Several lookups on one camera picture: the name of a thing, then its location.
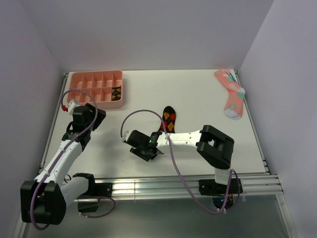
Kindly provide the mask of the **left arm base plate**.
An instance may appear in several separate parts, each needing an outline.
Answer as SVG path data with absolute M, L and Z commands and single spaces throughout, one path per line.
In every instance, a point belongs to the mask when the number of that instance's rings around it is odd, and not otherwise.
M 111 182 L 96 183 L 93 195 L 98 197 L 111 197 L 112 186 L 113 183 Z

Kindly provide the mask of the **brown tan argyle sock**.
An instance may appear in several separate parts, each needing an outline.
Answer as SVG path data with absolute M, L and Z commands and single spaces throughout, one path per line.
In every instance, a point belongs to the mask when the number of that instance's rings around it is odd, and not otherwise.
M 112 87 L 111 100 L 112 101 L 119 101 L 119 100 L 121 100 L 121 97 L 122 97 L 122 87 L 121 86 Z

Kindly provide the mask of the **red yellow argyle sock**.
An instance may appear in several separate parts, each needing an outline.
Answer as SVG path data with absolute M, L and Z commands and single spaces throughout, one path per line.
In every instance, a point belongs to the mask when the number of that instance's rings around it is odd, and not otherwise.
M 158 132 L 164 132 L 163 126 L 167 133 L 175 133 L 176 111 L 172 106 L 166 106 L 162 114 L 163 123 L 161 123 Z

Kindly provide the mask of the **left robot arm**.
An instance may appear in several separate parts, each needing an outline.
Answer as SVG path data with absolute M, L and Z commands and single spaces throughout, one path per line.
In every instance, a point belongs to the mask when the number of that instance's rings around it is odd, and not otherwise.
M 41 224 L 41 230 L 60 224 L 66 208 L 75 199 L 91 198 L 97 191 L 93 174 L 76 173 L 71 181 L 64 180 L 89 143 L 92 131 L 105 119 L 106 112 L 87 103 L 75 106 L 71 114 L 73 120 L 54 157 L 33 181 L 25 181 L 20 188 L 22 221 Z

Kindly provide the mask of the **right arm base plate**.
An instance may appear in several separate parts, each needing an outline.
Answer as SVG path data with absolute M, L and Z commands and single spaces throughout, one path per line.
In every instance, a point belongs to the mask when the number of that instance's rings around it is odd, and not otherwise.
M 205 196 L 225 196 L 226 184 L 219 184 L 215 179 L 201 179 L 199 180 L 200 195 Z M 232 178 L 230 181 L 229 194 L 243 193 L 243 188 L 240 179 Z

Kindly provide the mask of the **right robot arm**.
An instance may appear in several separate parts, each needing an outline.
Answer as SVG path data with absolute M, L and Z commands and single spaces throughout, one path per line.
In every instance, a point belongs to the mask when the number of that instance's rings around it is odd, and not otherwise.
M 197 152 L 214 167 L 214 187 L 219 193 L 226 193 L 232 186 L 229 179 L 234 139 L 211 125 L 188 133 L 153 132 L 147 136 L 137 130 L 127 131 L 122 142 L 131 146 L 130 152 L 145 161 L 157 155 L 173 152 Z

